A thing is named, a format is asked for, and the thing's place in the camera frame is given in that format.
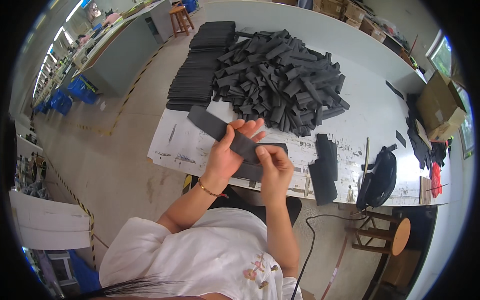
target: power cord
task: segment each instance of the power cord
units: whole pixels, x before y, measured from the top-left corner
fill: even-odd
[[[303,263],[303,267],[301,269],[301,272],[300,272],[300,275],[299,275],[299,279],[297,280],[297,284],[295,285],[295,289],[293,290],[293,295],[292,295],[292,298],[290,300],[293,300],[295,298],[295,295],[297,294],[297,289],[299,287],[299,284],[300,284],[300,279],[303,275],[303,271],[305,271],[305,267],[307,266],[307,262],[308,262],[308,259],[310,258],[310,255],[312,254],[312,251],[313,251],[313,245],[315,243],[315,230],[313,230],[313,227],[310,225],[310,223],[308,222],[308,220],[310,219],[315,219],[315,218],[318,218],[318,217],[321,217],[321,216],[332,216],[332,217],[335,217],[335,218],[339,218],[339,219],[342,219],[342,220],[347,220],[347,221],[361,221],[361,220],[365,220],[367,218],[367,214],[366,214],[366,209],[362,211],[362,213],[365,212],[365,216],[360,218],[360,219],[350,219],[350,218],[345,218],[345,217],[342,217],[342,216],[336,216],[336,215],[329,215],[329,214],[323,214],[323,215],[317,215],[317,216],[310,216],[308,218],[305,219],[305,222],[307,223],[307,226],[310,228],[310,230],[312,231],[313,233],[313,238],[312,238],[312,245],[310,246],[310,251],[308,252],[308,255],[307,255],[307,259],[305,260],[305,262]]]

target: woman's right hand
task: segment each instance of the woman's right hand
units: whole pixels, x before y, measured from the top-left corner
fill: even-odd
[[[255,149],[264,174],[260,195],[265,206],[286,204],[288,185],[293,176],[293,164],[282,147],[258,146]]]

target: bracelet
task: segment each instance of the bracelet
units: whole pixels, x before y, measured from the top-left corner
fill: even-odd
[[[201,178],[201,177],[198,178],[198,185],[200,185],[200,187],[202,188],[202,190],[204,190],[205,192],[207,192],[207,193],[208,193],[209,195],[211,195],[211,196],[215,196],[215,197],[221,197],[221,196],[223,196],[223,197],[225,197],[225,198],[228,199],[228,195],[227,195],[227,194],[223,194],[223,193],[222,193],[222,194],[218,194],[218,195],[217,195],[217,194],[214,194],[214,193],[212,193],[211,191],[207,190],[207,189],[202,185],[202,182],[200,181],[200,178]]]

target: finger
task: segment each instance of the finger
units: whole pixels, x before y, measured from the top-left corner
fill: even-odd
[[[274,156],[274,159],[278,162],[279,166],[284,168],[293,168],[293,164],[288,158],[288,155],[285,153],[282,147],[273,146],[273,145],[265,145],[265,149]]]
[[[255,121],[250,120],[246,122],[242,127],[238,128],[237,131],[240,132],[241,134],[245,135],[246,137],[250,138],[250,136],[247,136],[248,131],[253,129],[255,127]]]
[[[252,138],[252,141],[258,143],[261,139],[263,139],[265,137],[265,131],[260,131],[259,133],[257,133],[253,138]]]
[[[245,124],[245,120],[238,119],[238,120],[230,122],[229,124],[232,125],[233,129],[238,129]]]
[[[255,148],[255,152],[258,156],[258,159],[262,163],[262,166],[264,167],[264,170],[273,170],[276,169],[272,157],[270,156],[270,153],[267,151],[265,146],[258,146]]]
[[[260,127],[262,127],[264,124],[264,120],[262,118],[259,118],[257,119],[257,121],[255,121],[255,125],[253,126],[253,128],[250,128],[246,133],[245,133],[245,136],[246,137],[251,137],[255,132],[257,132],[257,130],[260,129]]]
[[[227,125],[227,133],[225,136],[218,142],[217,148],[220,150],[227,150],[232,144],[233,138],[235,137],[235,131],[233,130],[232,125]]]

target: red plastic bag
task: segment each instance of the red plastic bag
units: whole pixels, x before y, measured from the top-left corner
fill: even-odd
[[[440,166],[434,162],[430,169],[430,179],[432,180],[432,195],[434,198],[442,193],[442,185],[440,183]]]

